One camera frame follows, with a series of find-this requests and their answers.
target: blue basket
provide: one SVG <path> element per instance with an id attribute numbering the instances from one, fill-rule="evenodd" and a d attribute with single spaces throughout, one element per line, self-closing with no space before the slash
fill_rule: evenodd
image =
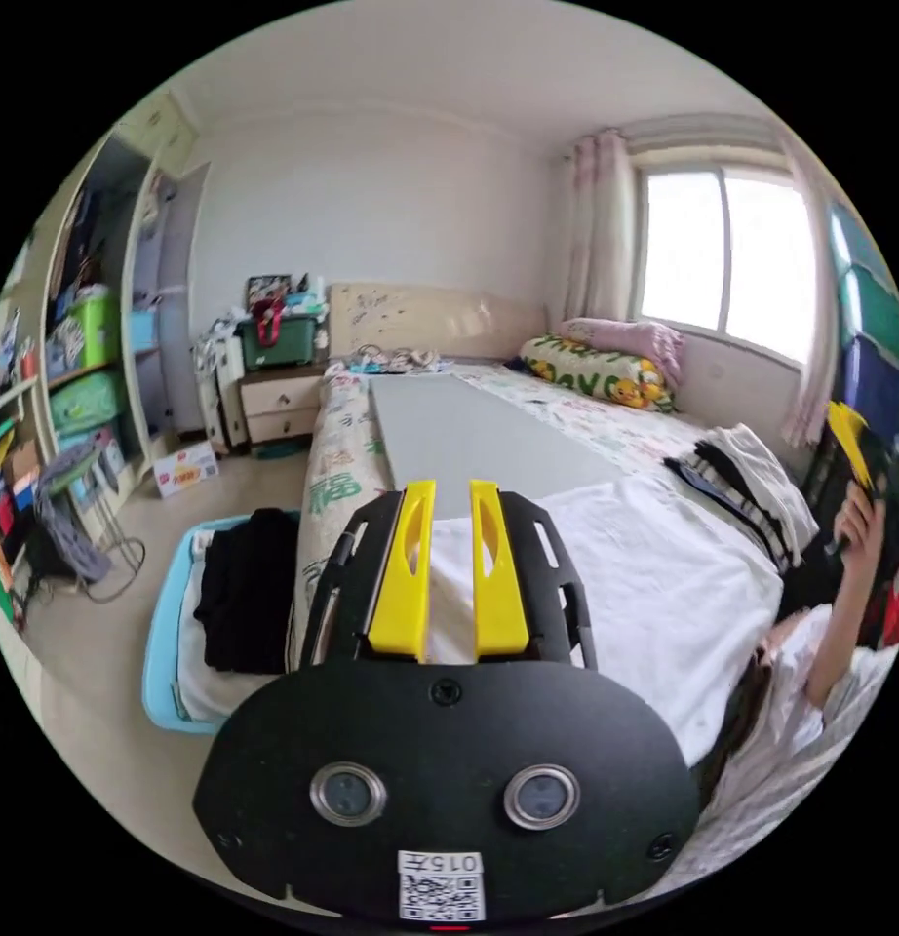
<path id="1" fill-rule="evenodd" d="M 157 310 L 133 309 L 131 313 L 131 350 L 135 354 L 157 349 Z"/>
<path id="2" fill-rule="evenodd" d="M 298 510 L 288 511 L 299 518 Z M 215 734 L 225 719 L 193 721 L 180 713 L 176 704 L 176 655 L 179 647 L 179 615 L 183 594 L 193 569 L 193 536 L 203 530 L 231 529 L 247 520 L 247 516 L 227 520 L 210 520 L 188 530 L 176 547 L 176 552 L 164 579 L 157 607 L 150 622 L 150 635 L 144 652 L 144 675 L 141 681 L 141 701 L 147 717 L 165 731 L 189 734 Z"/>

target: black sweater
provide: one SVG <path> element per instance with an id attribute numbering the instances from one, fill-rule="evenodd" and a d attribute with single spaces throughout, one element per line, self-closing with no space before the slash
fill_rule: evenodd
<path id="1" fill-rule="evenodd" d="M 195 612 L 208 666 L 262 676 L 287 671 L 298 530 L 289 514 L 270 507 L 213 537 Z"/>

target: floor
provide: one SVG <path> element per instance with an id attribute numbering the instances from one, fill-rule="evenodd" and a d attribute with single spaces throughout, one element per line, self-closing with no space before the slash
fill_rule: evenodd
<path id="1" fill-rule="evenodd" d="M 217 478 L 167 500 L 148 479 L 119 515 L 124 531 L 147 547 L 134 584 L 106 605 L 62 593 L 48 604 L 35 599 L 25 638 L 43 667 L 44 731 L 96 800 L 164 858 L 261 897 L 222 866 L 190 807 L 211 738 L 155 727 L 140 702 L 150 619 L 181 536 L 205 520 L 257 507 L 299 507 L 306 454 L 269 461 L 226 458 L 219 470 Z M 108 593 L 115 590 L 114 582 L 107 586 Z"/>

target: pillow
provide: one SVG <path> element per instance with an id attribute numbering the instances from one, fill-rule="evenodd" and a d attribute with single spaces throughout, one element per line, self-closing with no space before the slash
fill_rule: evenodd
<path id="1" fill-rule="evenodd" d="M 668 386 L 684 381 L 681 357 L 684 336 L 659 322 L 613 322 L 611 319 L 568 319 L 557 329 L 563 338 L 581 341 L 597 351 L 622 351 L 654 362 Z"/>
<path id="2" fill-rule="evenodd" d="M 538 377 L 588 397 L 635 410 L 674 411 L 664 375 L 648 358 L 596 351 L 556 334 L 532 338 L 519 357 Z"/>

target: white cabinet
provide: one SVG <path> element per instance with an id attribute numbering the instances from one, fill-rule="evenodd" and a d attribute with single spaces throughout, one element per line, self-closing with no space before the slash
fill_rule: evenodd
<path id="1" fill-rule="evenodd" d="M 166 92 L 155 92 L 115 125 L 115 135 L 168 176 L 179 178 L 186 168 L 196 132 Z"/>

